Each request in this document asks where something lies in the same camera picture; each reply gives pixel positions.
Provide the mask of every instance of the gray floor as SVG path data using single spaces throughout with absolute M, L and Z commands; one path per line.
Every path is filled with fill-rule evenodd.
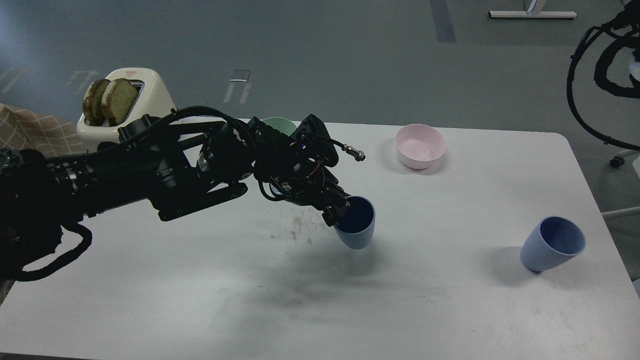
M 640 205 L 632 167 L 608 166 L 619 149 L 587 134 L 564 94 L 569 56 L 590 26 L 621 10 L 619 2 L 548 2 L 545 10 L 573 10 L 575 20 L 487 15 L 522 6 L 521 0 L 5 0 L 0 74 L 28 70 L 0 102 L 75 120 L 84 75 L 67 85 L 74 71 L 95 71 L 95 79 L 120 67 L 148 67 L 163 77 L 177 106 L 214 106 L 236 117 L 301 120 L 315 113 L 328 122 L 551 131 L 569 139 L 602 211 Z M 609 43 L 598 41 L 581 62 L 577 105 L 597 129 L 640 143 L 640 102 L 615 98 L 591 80 Z M 610 77 L 630 86 L 627 60 L 628 53 L 619 56 Z M 233 69 L 251 70 L 245 104 L 238 104 L 239 94 L 223 104 Z M 632 279 L 640 277 L 639 219 L 607 221 Z

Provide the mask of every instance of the checkered cloth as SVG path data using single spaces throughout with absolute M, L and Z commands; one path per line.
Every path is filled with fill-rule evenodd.
M 86 151 L 73 122 L 0 104 L 0 149 L 36 149 L 45 157 Z M 0 304 L 13 281 L 0 278 Z

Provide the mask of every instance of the light blue cup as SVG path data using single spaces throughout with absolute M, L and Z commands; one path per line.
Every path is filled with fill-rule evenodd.
M 544 218 L 520 250 L 522 264 L 542 272 L 580 254 L 586 245 L 584 234 L 573 222 L 561 217 Z
M 360 250 L 366 247 L 373 237 L 376 209 L 371 201 L 362 196 L 349 196 L 347 200 L 351 209 L 333 228 L 345 245 Z

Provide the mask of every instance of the toast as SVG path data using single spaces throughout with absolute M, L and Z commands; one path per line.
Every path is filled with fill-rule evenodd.
M 82 101 L 82 112 L 91 126 L 100 126 L 104 122 L 102 95 L 109 83 L 107 79 L 98 79 L 86 90 Z
M 102 95 L 102 113 L 109 126 L 120 125 L 127 119 L 137 97 L 138 89 L 129 80 L 120 78 L 109 83 Z

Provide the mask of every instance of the pink bowl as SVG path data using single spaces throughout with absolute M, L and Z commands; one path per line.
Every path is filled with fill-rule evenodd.
M 411 124 L 396 134 L 396 149 L 400 162 L 410 168 L 428 168 L 446 149 L 444 138 L 431 126 Z

